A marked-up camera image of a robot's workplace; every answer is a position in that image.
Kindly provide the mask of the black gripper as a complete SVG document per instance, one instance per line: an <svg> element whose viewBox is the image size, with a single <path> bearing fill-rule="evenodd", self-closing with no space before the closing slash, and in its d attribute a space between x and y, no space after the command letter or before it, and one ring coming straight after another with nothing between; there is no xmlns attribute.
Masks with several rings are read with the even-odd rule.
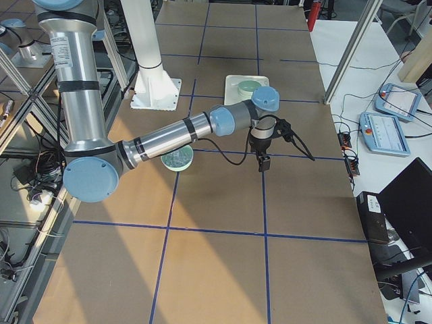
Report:
<svg viewBox="0 0 432 324"><path fill-rule="evenodd" d="M267 156L267 149L271 146L271 138L257 138L249 136L250 151L256 155L259 162L259 172L266 172L270 169L271 158Z"/></svg>

